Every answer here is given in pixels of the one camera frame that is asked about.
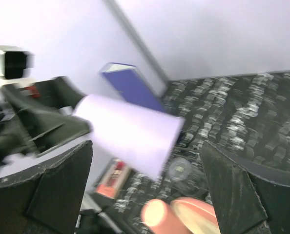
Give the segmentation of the pink beige plate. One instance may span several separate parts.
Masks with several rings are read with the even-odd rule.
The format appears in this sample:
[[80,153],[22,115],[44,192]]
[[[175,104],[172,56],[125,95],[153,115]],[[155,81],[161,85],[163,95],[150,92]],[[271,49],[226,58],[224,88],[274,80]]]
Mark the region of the pink beige plate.
[[193,234],[219,234],[214,207],[204,201],[181,197],[171,202],[175,214]]

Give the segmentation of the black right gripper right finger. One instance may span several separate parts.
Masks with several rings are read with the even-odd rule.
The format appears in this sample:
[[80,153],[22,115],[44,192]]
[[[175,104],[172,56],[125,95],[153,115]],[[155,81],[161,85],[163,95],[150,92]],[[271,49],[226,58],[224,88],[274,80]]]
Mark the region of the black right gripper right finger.
[[223,234],[290,234],[290,173],[205,141],[202,165]]

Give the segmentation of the clear glass tumbler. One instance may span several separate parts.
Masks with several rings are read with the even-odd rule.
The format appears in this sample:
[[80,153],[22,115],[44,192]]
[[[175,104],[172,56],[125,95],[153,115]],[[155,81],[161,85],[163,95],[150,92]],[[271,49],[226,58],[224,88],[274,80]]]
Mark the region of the clear glass tumbler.
[[200,197],[208,192],[208,185],[201,161],[188,161],[183,157],[173,159],[167,174],[175,189],[185,196]]

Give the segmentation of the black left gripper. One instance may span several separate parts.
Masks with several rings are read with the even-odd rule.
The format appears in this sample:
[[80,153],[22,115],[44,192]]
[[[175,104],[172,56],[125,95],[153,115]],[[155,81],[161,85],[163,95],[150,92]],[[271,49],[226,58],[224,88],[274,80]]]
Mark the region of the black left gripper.
[[74,109],[84,98],[66,77],[36,82],[25,89],[7,84],[0,91],[14,113],[0,130],[0,156],[42,156],[91,132],[87,121],[60,112],[63,107]]

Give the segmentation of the lavender plastic cup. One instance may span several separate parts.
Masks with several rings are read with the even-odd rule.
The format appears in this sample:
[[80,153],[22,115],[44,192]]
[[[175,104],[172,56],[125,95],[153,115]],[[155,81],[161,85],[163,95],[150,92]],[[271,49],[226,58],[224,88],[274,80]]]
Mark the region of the lavender plastic cup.
[[185,121],[95,94],[84,97],[73,114],[90,123],[94,144],[151,180],[162,173]]

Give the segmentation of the pink plastic cup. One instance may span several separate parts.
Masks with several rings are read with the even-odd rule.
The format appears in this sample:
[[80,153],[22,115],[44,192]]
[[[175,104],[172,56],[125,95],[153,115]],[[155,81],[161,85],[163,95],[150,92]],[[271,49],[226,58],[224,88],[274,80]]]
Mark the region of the pink plastic cup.
[[159,199],[152,199],[142,207],[141,220],[154,234],[191,234],[172,207]]

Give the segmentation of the aluminium frame post left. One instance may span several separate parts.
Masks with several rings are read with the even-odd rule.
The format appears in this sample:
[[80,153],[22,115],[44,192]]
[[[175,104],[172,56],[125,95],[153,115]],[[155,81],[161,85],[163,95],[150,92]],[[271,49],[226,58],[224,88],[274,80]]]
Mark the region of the aluminium frame post left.
[[158,61],[155,59],[144,40],[140,37],[135,27],[127,17],[126,13],[120,8],[115,0],[104,0],[105,5],[116,18],[121,27],[125,30],[128,37],[133,41],[137,49],[140,51],[144,59],[147,61],[149,66],[154,70],[158,76],[156,81],[152,81],[150,86],[154,90],[157,89],[156,93],[162,96],[168,87],[169,78],[165,71],[162,69]]

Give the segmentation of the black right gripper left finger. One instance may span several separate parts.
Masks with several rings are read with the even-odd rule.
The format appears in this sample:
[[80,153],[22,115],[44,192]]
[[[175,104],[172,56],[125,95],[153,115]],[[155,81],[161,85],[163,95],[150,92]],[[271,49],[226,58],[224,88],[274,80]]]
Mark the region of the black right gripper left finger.
[[87,140],[0,178],[0,234],[72,234],[92,156]]

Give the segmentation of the picture card with red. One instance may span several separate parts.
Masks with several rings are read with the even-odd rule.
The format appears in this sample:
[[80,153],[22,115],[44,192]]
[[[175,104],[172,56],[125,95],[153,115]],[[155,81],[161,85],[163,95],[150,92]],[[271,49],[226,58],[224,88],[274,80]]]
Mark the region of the picture card with red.
[[110,199],[116,199],[125,184],[131,168],[119,159],[113,159],[98,182],[95,192]]

